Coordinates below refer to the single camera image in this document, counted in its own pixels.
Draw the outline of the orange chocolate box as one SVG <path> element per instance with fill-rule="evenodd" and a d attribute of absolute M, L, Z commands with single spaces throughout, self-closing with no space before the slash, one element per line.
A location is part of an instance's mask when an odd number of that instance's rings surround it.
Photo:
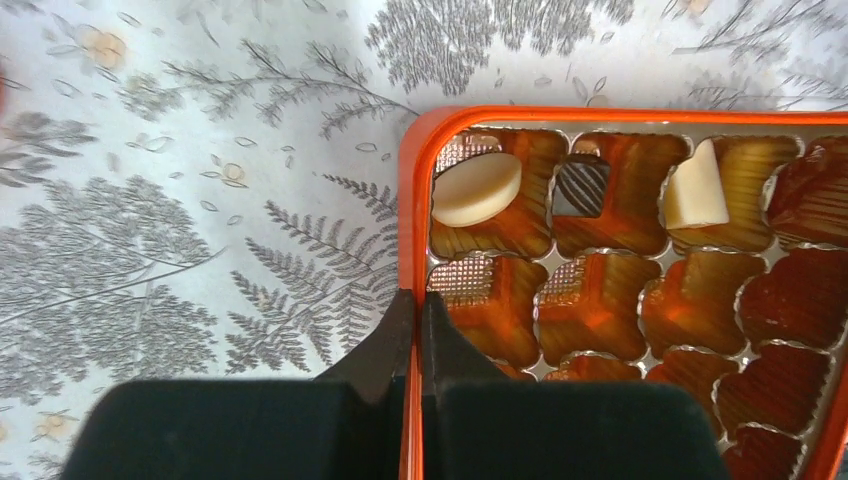
<path fill-rule="evenodd" d="M 668 230 L 665 191 L 714 143 L 730 220 Z M 467 227 L 435 179 L 508 153 L 520 190 Z M 553 216 L 568 156 L 611 167 L 597 218 Z M 399 280 L 521 381 L 668 384 L 703 410 L 725 479 L 831 479 L 847 442 L 847 117 L 445 107 L 399 150 Z"/>

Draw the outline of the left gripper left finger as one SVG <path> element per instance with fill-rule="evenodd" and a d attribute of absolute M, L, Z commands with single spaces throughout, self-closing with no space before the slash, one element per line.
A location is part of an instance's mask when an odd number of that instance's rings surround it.
<path fill-rule="evenodd" d="M 312 380 L 144 380 L 96 405 L 65 479 L 394 479 L 415 313 L 395 293 L 376 329 Z"/>

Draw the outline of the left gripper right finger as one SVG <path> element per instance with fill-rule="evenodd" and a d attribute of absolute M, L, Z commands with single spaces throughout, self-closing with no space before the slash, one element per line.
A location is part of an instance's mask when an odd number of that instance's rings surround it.
<path fill-rule="evenodd" d="M 452 324 L 421 313 L 425 479 L 725 479 L 706 416 L 682 389 L 642 381 L 521 381 Z"/>

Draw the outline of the dark chocolate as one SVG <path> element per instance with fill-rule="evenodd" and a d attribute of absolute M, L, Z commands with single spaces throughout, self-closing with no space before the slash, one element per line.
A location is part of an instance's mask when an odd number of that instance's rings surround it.
<path fill-rule="evenodd" d="M 597 218 L 601 215 L 610 165 L 600 157 L 567 157 L 554 177 L 552 215 Z"/>

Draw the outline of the white chocolate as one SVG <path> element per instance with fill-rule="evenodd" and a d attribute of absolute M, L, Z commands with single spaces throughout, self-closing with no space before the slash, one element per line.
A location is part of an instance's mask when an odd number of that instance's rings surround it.
<path fill-rule="evenodd" d="M 714 143 L 700 142 L 669 179 L 664 198 L 668 230 L 722 225 L 730 220 Z"/>
<path fill-rule="evenodd" d="M 522 162 L 512 154 L 487 153 L 461 161 L 434 181 L 432 217 L 449 227 L 493 218 L 517 197 Z"/>

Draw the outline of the floral table mat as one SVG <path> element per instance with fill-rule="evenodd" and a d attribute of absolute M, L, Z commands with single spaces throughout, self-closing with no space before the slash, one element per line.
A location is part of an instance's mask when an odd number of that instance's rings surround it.
<path fill-rule="evenodd" d="M 1 475 L 113 385 L 311 377 L 396 287 L 446 105 L 843 110 L 843 1 L 5 1 Z"/>

